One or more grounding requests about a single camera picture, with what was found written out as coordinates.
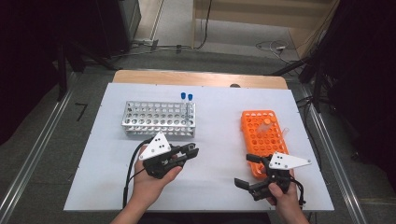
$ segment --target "wire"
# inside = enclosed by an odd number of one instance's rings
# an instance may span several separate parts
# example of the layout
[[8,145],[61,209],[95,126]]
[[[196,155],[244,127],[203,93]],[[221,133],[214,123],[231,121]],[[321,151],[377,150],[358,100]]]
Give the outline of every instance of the wire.
[[138,174],[142,173],[142,172],[145,171],[145,170],[146,170],[146,168],[143,168],[143,169],[141,169],[140,171],[138,171],[136,174],[132,175],[131,178],[129,178],[129,181],[131,182],[131,180],[132,180],[135,176],[137,176]]
[[129,167],[128,167],[128,175],[126,176],[126,181],[125,181],[125,187],[124,187],[124,191],[123,191],[123,200],[122,200],[122,208],[124,208],[126,206],[126,203],[128,201],[128,186],[129,186],[129,182],[131,182],[131,180],[138,174],[140,174],[143,170],[137,172],[135,175],[133,175],[132,177],[130,177],[131,172],[132,172],[132,167],[134,166],[134,158],[137,155],[137,152],[139,151],[139,149],[145,145],[151,142],[151,140],[154,137],[151,137],[147,140],[144,140],[143,142],[141,142],[139,144],[139,146],[137,146],[137,148],[134,150],[134,154],[132,155],[131,161],[129,162]]
[[290,177],[290,181],[295,183],[297,185],[298,190],[300,191],[300,199],[298,200],[298,204],[303,209],[303,205],[305,204],[305,201],[304,201],[304,186],[299,181],[294,179],[293,176]]
[[209,2],[209,8],[207,9],[207,14],[206,14],[206,22],[205,22],[205,37],[204,40],[202,41],[201,45],[198,48],[195,49],[201,49],[204,44],[206,43],[207,40],[207,24],[209,23],[209,15],[210,15],[210,9],[212,8],[212,0]]
[[304,119],[303,119],[304,127],[305,127],[306,131],[308,132],[308,135],[311,138],[312,143],[314,144],[314,148],[315,148],[315,151],[317,152],[317,157],[318,157],[318,167],[319,167],[319,170],[321,171],[322,170],[321,155],[320,155],[320,152],[318,150],[317,142],[314,139],[314,135],[309,130],[308,123],[307,123],[308,112],[310,110],[310,106],[312,104],[312,100],[313,100],[313,96],[307,96],[307,97],[305,97],[303,99],[300,99],[300,100],[296,101],[296,104],[299,104],[300,102],[306,101],[304,105],[298,105],[298,108],[301,108],[301,107],[304,108],[304,113],[303,113],[303,116],[304,116]]
[[[264,43],[270,43],[270,44],[269,44],[269,47],[268,47],[269,49],[263,49],[263,48],[262,48],[262,44],[264,44]],[[280,47],[285,47],[285,48],[283,48],[283,49],[281,49],[281,50],[278,50],[278,49],[277,49],[277,50],[279,51],[279,53],[276,53],[276,52],[274,51],[273,44],[278,44]],[[300,60],[297,60],[297,61],[287,61],[287,60],[283,59],[280,55],[282,54],[282,52],[284,51],[284,49],[288,49],[288,48],[287,48],[288,45],[289,45],[289,42],[286,41],[286,40],[262,41],[262,42],[259,42],[259,43],[256,44],[256,49],[259,49],[259,50],[262,50],[262,51],[271,51],[279,60],[281,60],[282,62],[286,63],[286,64],[285,64],[285,67],[287,67],[289,64],[296,63],[296,62],[302,62],[303,65],[301,65],[301,66],[304,66],[304,65],[312,66],[312,65],[310,65],[310,64],[308,64],[308,63],[306,63],[306,62],[304,62],[303,59],[300,59]],[[297,76],[299,76],[300,73],[297,72],[296,69],[297,69],[297,68],[294,68],[294,69],[292,69],[292,70],[297,74]]]
[[204,44],[206,43],[207,40],[207,26],[209,24],[209,15],[210,15],[210,10],[212,8],[212,2],[213,0],[210,0],[209,2],[209,8],[207,9],[207,14],[206,14],[206,22],[205,22],[205,37],[203,42],[201,43],[201,45],[198,48],[192,48],[190,46],[185,46],[185,45],[160,45],[160,46],[151,46],[151,45],[145,45],[143,44],[143,46],[146,47],[155,47],[155,48],[160,48],[159,50],[152,50],[152,51],[146,51],[146,52],[138,52],[138,53],[131,53],[131,54],[125,54],[125,55],[139,55],[139,54],[145,54],[145,53],[154,53],[154,52],[159,52],[159,51],[163,51],[163,50],[180,50],[180,49],[190,49],[190,50],[197,50],[197,49],[201,49]]
[[314,37],[314,36],[317,34],[317,32],[320,31],[320,30],[324,27],[324,25],[329,21],[328,19],[329,19],[330,15],[332,15],[332,11],[335,9],[335,5],[337,5],[337,4],[334,3],[334,4],[332,5],[332,9],[330,9],[329,14],[327,14],[327,16],[326,16],[326,19],[325,19],[324,22],[320,25],[320,27],[315,31],[315,33],[312,34],[311,36],[309,36],[309,38],[306,39],[305,42],[304,42],[302,45],[300,45],[299,47],[297,47],[296,49],[299,49],[301,46],[306,45],[306,44],[309,42],[309,40],[312,39],[312,37]]

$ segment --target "orange test tube rack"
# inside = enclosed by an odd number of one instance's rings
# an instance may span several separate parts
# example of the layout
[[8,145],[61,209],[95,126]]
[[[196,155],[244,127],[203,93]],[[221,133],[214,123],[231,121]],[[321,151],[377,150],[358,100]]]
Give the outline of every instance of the orange test tube rack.
[[[268,157],[276,151],[289,154],[276,114],[272,110],[247,110],[242,113],[241,129],[244,133],[247,153]],[[249,162],[256,178],[265,178],[261,163]]]

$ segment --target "hand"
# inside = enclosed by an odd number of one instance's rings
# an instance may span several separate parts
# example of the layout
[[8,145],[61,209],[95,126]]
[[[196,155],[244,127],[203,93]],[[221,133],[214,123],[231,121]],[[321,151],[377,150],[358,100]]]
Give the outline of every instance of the hand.
[[295,183],[290,183],[289,190],[286,194],[283,193],[282,189],[276,183],[271,183],[268,189],[276,198],[277,203],[275,204],[272,198],[268,198],[267,201],[271,205],[276,205],[276,212],[285,223],[308,223],[298,203]]
[[[139,155],[145,149],[146,147],[142,147]],[[134,173],[136,174],[143,168],[143,162],[137,160],[134,165]],[[146,171],[141,172],[139,175],[134,177],[134,191],[132,193],[131,200],[139,201],[149,208],[149,206],[155,203],[158,197],[160,197],[163,188],[173,181],[181,170],[182,168],[177,166],[170,170],[162,179],[149,176]]]
[[[142,147],[139,155],[146,149]],[[143,162],[137,160],[134,164],[134,173],[143,170]],[[156,179],[149,176],[146,171],[134,177],[134,191],[132,197],[126,204],[125,208],[114,218],[112,224],[134,224],[139,221],[146,210],[157,201],[163,188],[176,178],[182,168],[177,166],[170,170],[162,179]]]

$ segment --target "metal rail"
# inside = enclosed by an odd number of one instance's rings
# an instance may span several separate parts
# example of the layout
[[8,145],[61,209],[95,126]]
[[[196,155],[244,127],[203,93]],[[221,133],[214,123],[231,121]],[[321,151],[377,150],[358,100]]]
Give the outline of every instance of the metal rail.
[[67,103],[72,95],[74,86],[79,79],[79,75],[72,73],[69,78],[69,91],[65,94],[61,102],[58,102],[53,108],[49,119],[47,120],[43,130],[35,141],[32,150],[30,151],[28,157],[26,158],[22,168],[18,172],[17,176],[13,182],[8,187],[8,190],[3,198],[0,206],[0,223],[8,223],[9,218],[17,205],[24,189],[26,188],[30,177],[32,176],[35,167],[40,161],[41,155],[46,149],[47,143],[53,131],[58,124],[58,121],[67,106]]
[[[302,89],[304,97],[312,95],[309,88],[307,88],[305,85],[302,85]],[[340,187],[341,193],[343,194],[344,200],[346,202],[346,207],[349,210],[349,214],[353,222],[356,224],[368,223],[361,209],[359,199],[355,194],[355,190],[353,189],[349,178],[347,177],[344,166],[338,158],[338,154],[334,148],[334,145],[332,144],[332,139],[330,138],[329,132],[326,129],[321,114],[318,114],[313,109],[310,110],[310,113],[318,130],[320,140],[324,146],[327,157],[329,158],[329,162],[334,172],[335,179],[338,182],[338,186]]]

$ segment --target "white table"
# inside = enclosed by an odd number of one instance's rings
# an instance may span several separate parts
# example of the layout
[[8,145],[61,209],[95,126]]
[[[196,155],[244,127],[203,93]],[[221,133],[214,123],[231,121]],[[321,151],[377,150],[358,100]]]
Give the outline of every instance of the white table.
[[273,210],[267,201],[254,202],[237,188],[235,177],[257,182],[245,160],[246,148],[240,131],[243,110],[272,109],[281,128],[290,131],[285,141],[290,155],[310,159],[313,164],[295,169],[304,185],[304,210],[331,211],[332,201],[308,141],[291,91],[110,83],[106,89],[92,133],[70,189],[65,211],[120,210],[129,161],[141,142],[127,136],[121,127],[126,101],[177,102],[181,92],[192,93],[197,106],[197,128],[189,142],[200,148],[187,161],[182,173],[163,191],[150,211],[247,212]]

